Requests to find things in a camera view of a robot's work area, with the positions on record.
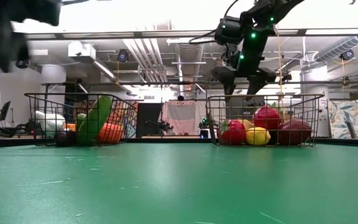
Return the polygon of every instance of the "black wire basket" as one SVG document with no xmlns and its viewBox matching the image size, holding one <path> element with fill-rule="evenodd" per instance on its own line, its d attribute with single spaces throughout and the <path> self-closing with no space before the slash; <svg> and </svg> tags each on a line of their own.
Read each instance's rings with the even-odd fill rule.
<svg viewBox="0 0 358 224">
<path fill-rule="evenodd" d="M 229 96 L 210 96 L 206 107 L 212 142 L 218 146 L 315 146 L 323 96 L 233 95 L 228 101 Z"/>
<path fill-rule="evenodd" d="M 117 144 L 135 134 L 136 107 L 104 93 L 26 93 L 32 135 L 53 146 Z"/>
</svg>

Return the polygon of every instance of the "green table surface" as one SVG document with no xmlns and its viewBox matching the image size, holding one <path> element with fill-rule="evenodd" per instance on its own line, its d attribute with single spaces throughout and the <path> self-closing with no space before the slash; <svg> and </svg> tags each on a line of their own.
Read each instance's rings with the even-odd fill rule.
<svg viewBox="0 0 358 224">
<path fill-rule="evenodd" d="M 358 147 L 0 148 L 0 223 L 358 224 Z"/>
</svg>

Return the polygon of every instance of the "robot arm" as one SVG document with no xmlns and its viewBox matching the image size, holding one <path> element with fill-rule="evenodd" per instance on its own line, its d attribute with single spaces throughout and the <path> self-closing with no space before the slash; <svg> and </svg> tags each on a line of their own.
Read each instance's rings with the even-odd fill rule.
<svg viewBox="0 0 358 224">
<path fill-rule="evenodd" d="M 296 5 L 304 0 L 258 0 L 240 17 L 224 16 L 215 30 L 215 41 L 225 45 L 223 55 L 227 67 L 216 67 L 212 71 L 215 79 L 224 85 L 225 95 L 232 95 L 234 79 L 243 77 L 250 81 L 248 95 L 256 94 L 267 82 L 274 82 L 274 71 L 259 68 L 263 51 L 270 35 L 275 35 L 274 25 L 280 22 Z M 233 52 L 232 45 L 242 49 Z"/>
</svg>

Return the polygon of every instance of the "red fruit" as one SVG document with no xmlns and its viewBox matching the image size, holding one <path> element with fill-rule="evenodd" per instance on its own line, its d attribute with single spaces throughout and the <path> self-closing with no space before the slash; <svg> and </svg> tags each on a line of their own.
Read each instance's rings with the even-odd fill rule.
<svg viewBox="0 0 358 224">
<path fill-rule="evenodd" d="M 238 146 L 246 140 L 246 128 L 238 120 L 223 122 L 219 132 L 221 141 L 227 145 Z"/>
<path fill-rule="evenodd" d="M 297 146 L 311 137 L 311 126 L 299 119 L 288 120 L 278 128 L 278 143 L 280 145 Z"/>
<path fill-rule="evenodd" d="M 255 127 L 265 128 L 267 130 L 277 130 L 281 123 L 281 117 L 274 108 L 263 106 L 254 114 Z"/>
</svg>

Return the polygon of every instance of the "green zucchini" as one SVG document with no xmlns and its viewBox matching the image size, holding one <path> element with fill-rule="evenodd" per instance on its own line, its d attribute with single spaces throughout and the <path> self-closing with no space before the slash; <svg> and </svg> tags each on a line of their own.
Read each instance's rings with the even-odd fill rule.
<svg viewBox="0 0 358 224">
<path fill-rule="evenodd" d="M 91 144 L 99 134 L 110 115 L 112 101 L 110 96 L 100 96 L 88 115 L 78 128 L 77 142 L 79 144 Z"/>
<path fill-rule="evenodd" d="M 77 131 L 79 130 L 82 122 L 86 119 L 86 114 L 83 114 L 83 113 L 80 113 L 77 115 L 77 124 L 75 125 L 76 126 L 76 129 Z"/>
</svg>

